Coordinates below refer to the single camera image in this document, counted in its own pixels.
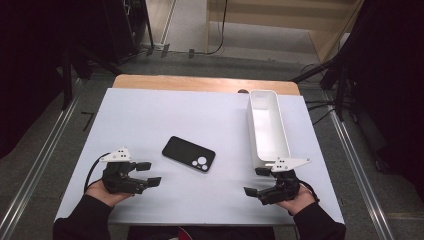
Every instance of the white rectangular container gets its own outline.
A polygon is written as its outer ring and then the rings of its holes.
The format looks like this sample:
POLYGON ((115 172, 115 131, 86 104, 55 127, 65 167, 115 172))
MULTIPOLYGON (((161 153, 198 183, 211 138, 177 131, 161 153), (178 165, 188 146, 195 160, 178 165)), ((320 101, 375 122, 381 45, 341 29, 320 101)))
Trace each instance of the white rectangular container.
POLYGON ((247 108, 253 167, 274 164, 290 158, 277 94, 269 90, 253 90, 247 108))

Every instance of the smartphone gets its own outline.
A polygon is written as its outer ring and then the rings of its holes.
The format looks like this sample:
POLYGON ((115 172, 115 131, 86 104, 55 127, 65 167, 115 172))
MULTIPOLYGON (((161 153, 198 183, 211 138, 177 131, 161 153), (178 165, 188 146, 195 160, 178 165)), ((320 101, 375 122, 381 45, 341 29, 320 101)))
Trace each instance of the smartphone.
POLYGON ((202 172, 209 171, 215 152, 179 137, 172 136, 162 155, 202 172))

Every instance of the white tabletop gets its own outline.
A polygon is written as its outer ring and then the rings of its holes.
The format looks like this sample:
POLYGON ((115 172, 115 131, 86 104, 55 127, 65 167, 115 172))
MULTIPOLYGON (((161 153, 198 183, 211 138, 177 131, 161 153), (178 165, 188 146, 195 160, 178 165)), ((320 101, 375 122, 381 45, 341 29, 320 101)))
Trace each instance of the white tabletop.
MULTIPOLYGON (((311 184, 321 207, 338 222, 343 217, 303 97, 279 95, 291 156, 312 163, 295 169, 311 184)), ((140 225, 284 225, 287 211, 263 206, 243 187, 272 187, 272 177, 256 176, 251 163, 247 123, 248 94, 141 89, 108 89, 74 170, 56 218, 67 217, 83 193, 87 173, 102 154, 123 146, 133 161, 149 161, 147 172, 133 178, 162 177, 149 188, 119 203, 109 222, 140 225), (216 153, 207 173, 162 156, 171 136, 216 153)), ((101 177, 97 165, 91 181, 101 177)))

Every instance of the floor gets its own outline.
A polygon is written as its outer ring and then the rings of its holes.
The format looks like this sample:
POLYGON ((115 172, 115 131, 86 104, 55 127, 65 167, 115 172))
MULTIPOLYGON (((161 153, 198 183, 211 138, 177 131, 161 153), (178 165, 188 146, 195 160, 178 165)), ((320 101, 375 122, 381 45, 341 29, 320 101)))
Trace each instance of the floor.
MULTIPOLYGON (((190 49, 204 49, 204 19, 206 3, 190 0, 148 0, 152 20, 153 37, 157 52, 145 53, 120 66, 132 74, 169 74, 207 77, 233 77, 264 80, 287 80, 319 64, 308 33, 303 30, 252 27, 238 24, 225 25, 225 41, 217 54, 188 59, 190 49), (160 50, 169 44, 169 52, 163 57, 160 50)), ((221 34, 219 23, 211 23, 210 49, 218 47, 221 34)), ((10 209, 10 204, 36 161, 43 152, 45 139, 49 138, 58 118, 66 118, 67 124, 59 128, 60 141, 53 142, 47 162, 36 179, 31 198, 20 202, 25 211, 18 214, 19 221, 4 239, 49 239, 51 225, 61 202, 73 167, 89 134, 90 113, 95 114, 106 89, 112 86, 114 76, 100 68, 94 68, 92 81, 77 81, 78 101, 69 116, 60 111, 61 96, 29 129, 18 147, 0 161, 0 217, 10 209)), ((334 91, 323 92, 319 88, 322 75, 318 74, 299 84, 305 100, 323 100, 334 91)), ((315 122, 328 108, 310 112, 315 122)), ((373 153, 357 126, 345 111, 345 122, 357 157, 366 173, 379 205, 385 213, 393 238, 381 238, 376 231, 363 192, 358 187, 351 163, 336 131, 335 118, 331 114, 315 125, 333 187, 348 227, 347 239, 422 239, 424 235, 424 205, 413 186, 399 175, 385 175, 374 165, 373 153)), ((125 239, 125 226, 111 226, 113 239, 125 239)), ((296 239, 291 227, 276 227, 277 239, 296 239)))

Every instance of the white mount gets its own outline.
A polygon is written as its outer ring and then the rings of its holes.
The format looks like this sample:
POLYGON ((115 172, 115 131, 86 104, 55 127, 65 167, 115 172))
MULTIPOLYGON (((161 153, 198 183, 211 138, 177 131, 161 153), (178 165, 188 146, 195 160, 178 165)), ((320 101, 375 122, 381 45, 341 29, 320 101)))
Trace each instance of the white mount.
POLYGON ((274 164, 267 163, 266 167, 271 167, 271 172, 284 172, 290 171, 294 168, 310 163, 309 158, 279 158, 274 164))
POLYGON ((129 162, 131 160, 128 148, 123 147, 100 158, 100 162, 129 162))

